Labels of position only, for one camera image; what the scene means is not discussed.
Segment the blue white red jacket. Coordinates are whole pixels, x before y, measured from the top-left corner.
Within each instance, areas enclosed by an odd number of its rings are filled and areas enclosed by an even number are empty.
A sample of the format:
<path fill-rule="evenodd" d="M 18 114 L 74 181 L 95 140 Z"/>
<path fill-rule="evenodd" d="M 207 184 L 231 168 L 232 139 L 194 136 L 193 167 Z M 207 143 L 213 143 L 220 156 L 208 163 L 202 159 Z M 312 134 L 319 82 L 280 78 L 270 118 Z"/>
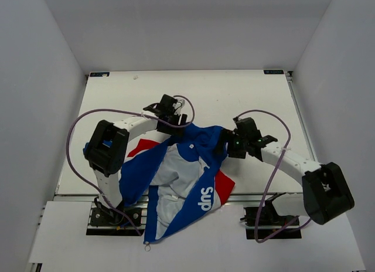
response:
<path fill-rule="evenodd" d="M 189 125 L 181 137 L 163 142 L 141 138 L 118 172 L 124 206 L 146 192 L 144 242 L 175 234 L 225 204 L 235 186 L 220 170 L 227 156 L 214 148 L 224 128 Z"/>

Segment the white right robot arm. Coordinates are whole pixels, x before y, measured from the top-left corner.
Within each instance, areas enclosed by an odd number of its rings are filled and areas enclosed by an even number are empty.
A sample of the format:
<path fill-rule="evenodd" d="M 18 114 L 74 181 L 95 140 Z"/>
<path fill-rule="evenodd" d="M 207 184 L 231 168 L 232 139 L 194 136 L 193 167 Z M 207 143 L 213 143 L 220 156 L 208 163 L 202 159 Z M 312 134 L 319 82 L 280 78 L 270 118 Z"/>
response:
<path fill-rule="evenodd" d="M 271 224 L 279 224 L 286 216 L 306 216 L 324 225 L 354 207 L 354 198 L 340 166 L 334 162 L 321 164 L 306 159 L 271 136 L 262 136 L 255 121 L 235 118 L 236 128 L 224 129 L 215 151 L 231 158 L 246 156 L 272 165 L 302 186 L 302 193 L 276 193 L 264 202 L 262 210 Z"/>

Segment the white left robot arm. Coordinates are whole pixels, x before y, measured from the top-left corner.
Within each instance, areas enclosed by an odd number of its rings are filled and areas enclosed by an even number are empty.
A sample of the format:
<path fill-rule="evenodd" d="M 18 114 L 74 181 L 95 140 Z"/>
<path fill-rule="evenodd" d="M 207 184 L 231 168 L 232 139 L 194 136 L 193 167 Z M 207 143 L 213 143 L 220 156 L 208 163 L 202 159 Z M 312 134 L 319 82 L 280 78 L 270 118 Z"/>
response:
<path fill-rule="evenodd" d="M 112 225 L 124 217 L 118 172 L 125 161 L 128 143 L 150 132 L 182 135 L 187 126 L 187 115 L 181 113 L 185 99 L 163 95 L 160 102 L 150 104 L 141 113 L 114 123 L 101 120 L 85 147 L 84 157 L 94 171 L 100 190 L 98 201 L 104 209 L 104 218 Z"/>

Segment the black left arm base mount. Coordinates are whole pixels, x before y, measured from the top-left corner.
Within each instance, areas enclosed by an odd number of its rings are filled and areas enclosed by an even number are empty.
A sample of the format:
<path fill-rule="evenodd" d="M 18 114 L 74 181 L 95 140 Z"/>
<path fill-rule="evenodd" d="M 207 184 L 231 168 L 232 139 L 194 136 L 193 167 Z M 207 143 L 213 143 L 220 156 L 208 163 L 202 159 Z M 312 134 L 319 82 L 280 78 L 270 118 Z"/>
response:
<path fill-rule="evenodd" d="M 142 236 L 146 227 L 147 202 L 138 202 L 135 206 L 123 208 L 135 227 L 126 217 L 111 209 L 100 209 L 96 203 L 92 203 L 87 222 L 87 236 Z"/>

